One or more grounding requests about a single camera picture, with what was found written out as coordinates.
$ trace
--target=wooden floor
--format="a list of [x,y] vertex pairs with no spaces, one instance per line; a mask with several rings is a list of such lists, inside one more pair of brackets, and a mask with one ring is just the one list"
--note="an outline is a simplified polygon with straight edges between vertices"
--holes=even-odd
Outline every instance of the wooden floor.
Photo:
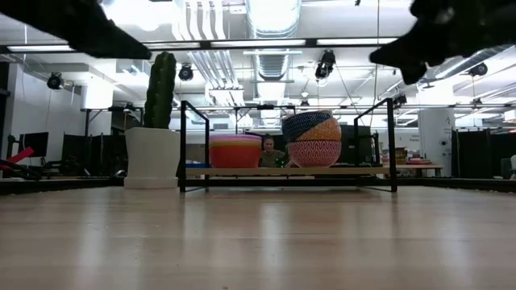
[[190,193],[0,197],[0,289],[516,289],[516,195]]

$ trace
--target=wooden shelf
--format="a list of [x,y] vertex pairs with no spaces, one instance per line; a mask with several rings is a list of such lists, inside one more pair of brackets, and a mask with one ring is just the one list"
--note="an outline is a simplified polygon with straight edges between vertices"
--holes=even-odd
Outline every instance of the wooden shelf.
[[186,175],[274,176],[389,174],[389,168],[187,168]]
[[439,164],[397,164],[396,169],[443,169],[443,165]]

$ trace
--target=cable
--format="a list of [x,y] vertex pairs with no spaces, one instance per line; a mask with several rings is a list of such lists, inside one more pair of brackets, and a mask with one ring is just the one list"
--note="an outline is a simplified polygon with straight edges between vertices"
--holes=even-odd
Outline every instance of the cable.
[[321,102],[319,100],[319,80],[317,80],[317,106],[321,106]]
[[[340,81],[342,81],[342,85],[344,86],[344,89],[346,90],[347,97],[349,97],[349,100],[352,102],[353,108],[355,108],[356,116],[358,117],[360,115],[360,113],[355,106],[355,102],[353,101],[353,98],[352,98],[351,94],[349,93],[349,90],[347,90],[346,83],[344,82],[344,79],[342,78],[342,74],[340,73],[339,65],[337,64],[337,62],[335,62],[335,66],[337,67],[337,72],[339,73]],[[365,126],[365,123],[364,123],[364,121],[362,121],[362,118],[360,118],[360,121],[362,122],[362,125]]]
[[50,94],[48,95],[47,117],[45,118],[45,131],[48,131],[48,116],[50,115],[50,104],[51,103],[52,103],[52,90],[50,89]]
[[[377,7],[377,46],[380,48],[380,0],[378,0]],[[378,85],[378,64],[375,64],[374,67],[374,99],[372,100],[372,106],[375,106],[377,103],[377,85]],[[372,126],[372,116],[374,116],[374,109],[371,111],[371,120],[369,122],[369,127]]]

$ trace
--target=pillar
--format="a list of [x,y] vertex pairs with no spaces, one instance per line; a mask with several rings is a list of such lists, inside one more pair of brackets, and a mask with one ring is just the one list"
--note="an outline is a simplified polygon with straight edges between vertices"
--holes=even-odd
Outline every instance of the pillar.
[[[111,76],[116,73],[116,61],[98,61],[95,68]],[[86,86],[81,88],[82,109],[106,109],[113,105],[114,86],[100,77],[92,77]],[[111,134],[111,112],[102,111],[89,124],[89,135],[110,135]]]
[[[451,105],[455,103],[453,87],[436,85],[418,91],[420,104]],[[427,109],[418,113],[421,156],[443,165],[441,176],[452,175],[452,131],[455,127],[453,109]]]

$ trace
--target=ceiling light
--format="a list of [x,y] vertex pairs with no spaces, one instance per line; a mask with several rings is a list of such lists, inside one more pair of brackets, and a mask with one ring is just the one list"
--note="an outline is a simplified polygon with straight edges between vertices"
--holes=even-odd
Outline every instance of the ceiling light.
[[199,42],[176,42],[176,43],[146,43],[145,46],[152,51],[166,51],[167,49],[178,48],[200,48]]
[[245,56],[290,56],[290,55],[301,55],[302,51],[274,51],[274,50],[255,50],[250,52],[243,52]]
[[16,45],[7,49],[11,52],[73,52],[69,45]]
[[214,41],[213,48],[252,48],[252,47],[285,47],[304,46],[304,39],[271,39],[271,40],[235,40],[235,41]]
[[375,45],[388,44],[396,40],[394,37],[385,38],[354,38],[354,39],[318,39],[317,45]]

